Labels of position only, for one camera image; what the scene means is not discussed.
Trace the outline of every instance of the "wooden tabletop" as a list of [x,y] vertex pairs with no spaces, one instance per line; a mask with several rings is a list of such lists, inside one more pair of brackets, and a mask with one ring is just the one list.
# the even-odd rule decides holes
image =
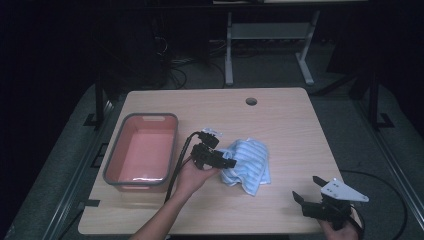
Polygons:
[[[257,104],[246,104],[255,98]],[[164,90],[131,92],[122,109],[112,143],[130,113],[173,113],[179,126],[174,159],[186,138],[205,127],[224,135],[219,148],[237,139],[255,138],[269,150],[270,185],[255,197],[240,184],[228,187],[220,176],[209,179],[182,209],[170,234],[296,234],[320,231],[316,220],[302,216],[293,200],[321,200],[316,175],[342,179],[309,97],[301,88]],[[192,145],[198,143],[193,139]],[[108,159],[112,144],[106,151]],[[102,178],[103,161],[79,224],[82,234],[132,234],[163,203],[164,193],[122,193]]]

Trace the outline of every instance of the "rectangular container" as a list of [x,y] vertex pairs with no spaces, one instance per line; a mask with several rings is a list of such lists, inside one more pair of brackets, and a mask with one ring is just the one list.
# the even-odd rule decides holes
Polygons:
[[119,191],[165,192],[178,119],[172,113],[133,113],[122,121],[103,171]]

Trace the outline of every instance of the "hand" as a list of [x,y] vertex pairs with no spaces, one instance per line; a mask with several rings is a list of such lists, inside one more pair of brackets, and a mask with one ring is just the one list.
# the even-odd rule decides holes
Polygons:
[[327,240],[358,240],[358,232],[356,232],[355,227],[350,223],[346,222],[345,226],[337,231],[334,231],[331,223],[323,220],[318,220],[319,225],[321,225],[324,235]]
[[181,194],[188,199],[194,192],[203,186],[208,178],[218,174],[220,169],[211,168],[208,170],[199,170],[196,165],[194,165],[191,157],[186,161],[188,162],[183,165],[178,174],[175,194]]

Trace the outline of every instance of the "crumpled towel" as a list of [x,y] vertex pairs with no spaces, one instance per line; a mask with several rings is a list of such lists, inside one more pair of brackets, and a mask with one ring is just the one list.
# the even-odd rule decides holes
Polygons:
[[270,184],[268,149],[252,138],[236,140],[226,149],[220,149],[224,158],[237,160],[234,168],[223,169],[221,179],[228,186],[241,183],[243,189],[255,196],[259,185]]

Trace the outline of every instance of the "person's left hand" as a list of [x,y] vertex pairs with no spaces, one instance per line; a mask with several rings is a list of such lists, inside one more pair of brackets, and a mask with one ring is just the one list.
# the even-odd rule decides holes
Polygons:
[[196,192],[206,180],[219,173],[220,169],[211,168],[199,170],[189,157],[178,174],[177,188],[175,194],[182,194],[187,199]]

